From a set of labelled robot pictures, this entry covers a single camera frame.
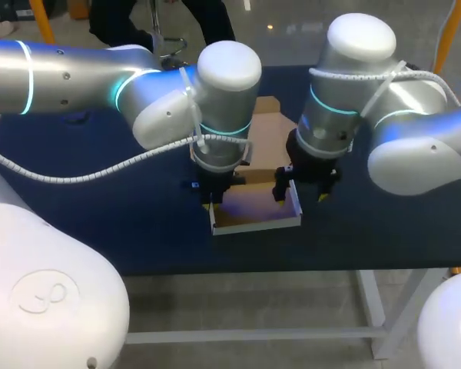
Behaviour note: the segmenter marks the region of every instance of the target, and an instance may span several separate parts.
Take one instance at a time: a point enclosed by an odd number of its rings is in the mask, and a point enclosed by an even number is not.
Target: robot logo
[[[50,308],[51,304],[56,304],[62,302],[67,297],[67,288],[61,284],[55,284],[51,290],[43,297],[35,295],[35,298],[38,299],[41,303],[38,306],[32,305],[31,307],[19,305],[19,307],[31,314],[43,314]]]
[[[76,283],[60,271],[34,271],[21,278],[10,297],[21,320],[35,326],[60,324],[72,317],[80,303]]]

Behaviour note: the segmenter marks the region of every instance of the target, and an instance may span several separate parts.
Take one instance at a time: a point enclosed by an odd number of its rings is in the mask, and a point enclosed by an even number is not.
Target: white cylindrical joint cap
[[[442,283],[425,303],[418,345],[427,369],[461,369],[461,274]]]
[[[261,78],[261,61],[254,50],[234,41],[207,46],[198,58],[200,78],[224,91],[246,91]]]
[[[396,50],[391,27],[367,14],[341,15],[331,23],[327,37],[337,52],[361,62],[380,62]]]

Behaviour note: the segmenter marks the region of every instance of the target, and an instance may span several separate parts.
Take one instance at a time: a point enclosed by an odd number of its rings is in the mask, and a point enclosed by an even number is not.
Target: person's leg
[[[135,44],[154,50],[152,36],[135,28],[130,20],[137,0],[92,0],[90,32],[111,47]]]
[[[227,9],[221,0],[182,1],[200,24],[207,45],[223,40],[236,40]]]

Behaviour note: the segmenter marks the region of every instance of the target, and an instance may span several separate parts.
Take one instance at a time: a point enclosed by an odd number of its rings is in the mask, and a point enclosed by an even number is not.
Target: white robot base
[[[418,345],[428,369],[461,369],[461,274],[441,284],[420,315]]]
[[[0,204],[1,369],[108,369],[128,321],[127,291],[106,259]]]

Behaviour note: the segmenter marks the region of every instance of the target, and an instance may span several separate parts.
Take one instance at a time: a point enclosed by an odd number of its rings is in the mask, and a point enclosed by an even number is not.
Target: cable
[[[221,135],[203,135],[203,139],[209,140],[209,141],[227,141],[229,143],[239,144],[239,145],[247,144],[248,150],[252,151],[252,143],[243,138],[233,138],[233,137],[221,136]],[[164,145],[159,148],[155,148],[154,150],[146,151],[143,154],[134,156],[133,158],[122,161],[121,163],[113,165],[109,168],[103,169],[102,171],[96,171],[95,173],[92,173],[90,175],[81,175],[78,177],[71,177],[71,178],[50,177],[47,175],[39,175],[37,173],[34,173],[33,171],[29,171],[21,167],[20,165],[17,165],[12,160],[7,159],[5,156],[1,154],[0,154],[0,164],[4,165],[6,168],[10,169],[11,171],[14,171],[17,174],[23,175],[24,177],[33,179],[35,181],[40,181],[40,182],[54,184],[54,185],[56,184],[57,185],[59,184],[60,185],[69,185],[69,184],[72,185],[75,183],[93,181],[95,179],[106,177],[107,175],[112,175],[116,171],[125,169],[140,161],[151,158],[152,156],[162,154],[164,152],[174,150],[175,148],[180,148],[185,145],[190,145],[196,142],[197,140],[198,140],[198,137],[196,136],[184,138],[182,140],[173,142],[171,144]]]
[[[311,73],[315,77],[320,78],[328,78],[328,79],[336,79],[336,80],[343,80],[343,81],[386,81],[389,78],[392,78],[392,73],[387,72],[381,75],[342,75],[340,73],[332,73],[329,71],[321,71],[319,69],[310,68],[309,73]],[[399,81],[404,79],[428,79],[430,81],[434,81],[435,83],[439,84],[440,87],[443,88],[444,92],[448,94],[448,96],[454,101],[454,104],[457,106],[461,106],[456,94],[451,90],[451,87],[438,75],[434,75],[429,71],[400,71],[396,73],[393,78],[393,81]]]
[[[447,13],[446,19],[442,23],[439,29],[439,33],[437,34],[437,41],[436,41],[436,50],[433,55],[432,59],[432,64],[430,65],[430,70],[433,71],[434,68],[436,67],[436,62],[437,62],[437,55],[439,54],[439,46],[440,46],[440,40],[443,37],[444,29],[446,29],[447,22],[449,21],[449,18],[451,18],[451,15],[454,12],[454,8],[456,7],[457,0],[453,0],[453,3],[451,4],[451,8],[449,9],[449,12]]]

